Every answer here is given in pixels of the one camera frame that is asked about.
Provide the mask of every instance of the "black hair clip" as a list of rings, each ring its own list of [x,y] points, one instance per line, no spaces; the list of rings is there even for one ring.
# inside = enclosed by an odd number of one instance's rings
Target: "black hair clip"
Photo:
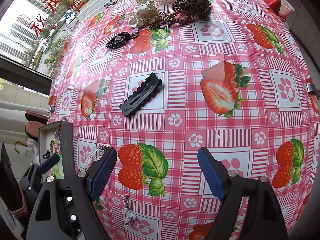
[[[114,36],[110,41],[107,42],[106,47],[108,49],[117,49],[131,39],[135,39],[139,36],[139,34],[132,34],[130,35],[128,32],[122,32]]]
[[[150,76],[146,78],[146,81],[120,105],[120,109],[124,116],[128,117],[132,115],[140,108],[140,106],[150,100],[161,85],[162,80],[158,78],[155,73],[151,73]]]
[[[48,159],[50,157],[50,151],[47,150],[46,154],[42,155],[42,158],[44,158],[45,160]]]

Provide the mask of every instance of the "metal screw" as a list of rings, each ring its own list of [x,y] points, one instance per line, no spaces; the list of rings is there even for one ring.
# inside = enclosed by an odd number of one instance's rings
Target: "metal screw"
[[[47,177],[47,182],[52,182],[54,180],[54,176]]]
[[[85,175],[87,175],[87,172],[86,172],[86,171],[80,171],[80,172],[78,173],[78,176],[79,176],[80,178],[83,178]]]
[[[261,176],[260,180],[261,180],[261,182],[267,182],[268,181],[268,179],[265,176]]]
[[[237,174],[238,174],[238,173],[236,173],[235,171],[228,171],[228,175],[229,175],[230,177],[235,177],[235,176],[237,176]]]

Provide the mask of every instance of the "building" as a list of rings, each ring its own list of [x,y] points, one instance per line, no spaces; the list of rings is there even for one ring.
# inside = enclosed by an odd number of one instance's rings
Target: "building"
[[[0,54],[25,64],[29,58],[25,54],[39,42],[34,30],[30,29],[32,20],[25,15],[17,17],[7,33],[0,33]]]

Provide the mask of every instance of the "car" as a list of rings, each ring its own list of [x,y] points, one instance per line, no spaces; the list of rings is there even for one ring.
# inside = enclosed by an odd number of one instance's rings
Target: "car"
[[[63,18],[66,19],[66,24],[70,24],[76,18],[76,13],[74,10],[68,10],[63,16]]]

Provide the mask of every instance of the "checkered tablecloth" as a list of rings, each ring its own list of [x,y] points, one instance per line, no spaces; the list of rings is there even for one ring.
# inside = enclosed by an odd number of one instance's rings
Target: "checkered tablecloth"
[[[165,194],[163,189],[150,194],[150,185],[135,190],[121,184],[118,173],[124,165],[118,158],[100,197],[105,210],[99,216],[112,239],[189,239],[195,225],[214,220],[220,202],[212,196],[197,162],[202,146],[228,170],[252,179],[264,175],[272,182],[280,168],[279,147],[291,139],[301,141],[304,157],[296,181],[292,185],[290,178],[284,187],[274,188],[287,229],[295,224],[311,191],[320,125],[306,90],[310,75],[297,44],[262,0],[210,3],[210,20],[169,28],[161,41],[167,48],[152,37],[151,48],[140,54],[132,53],[135,40],[119,49],[106,48],[112,35],[130,32],[127,22],[136,0],[123,0],[93,20],[76,23],[68,37],[53,77],[51,96],[57,101],[49,122],[73,123],[76,171],[85,169],[86,154],[98,145],[118,152],[128,144],[153,146],[168,163],[161,178]],[[173,4],[157,6],[168,13],[175,10]],[[120,16],[124,22],[119,25]],[[272,31],[283,53],[258,45],[248,24]],[[112,30],[108,34],[106,26]],[[201,71],[223,61],[245,67],[251,77],[247,87],[236,89],[244,101],[230,118],[208,107],[200,86]],[[163,87],[131,119],[125,118],[119,105],[151,72],[162,79]],[[90,95],[97,89],[99,93]],[[124,194],[130,196],[131,211],[123,209]],[[243,198],[232,239],[240,233],[247,203]],[[138,219],[127,227],[130,213]]]

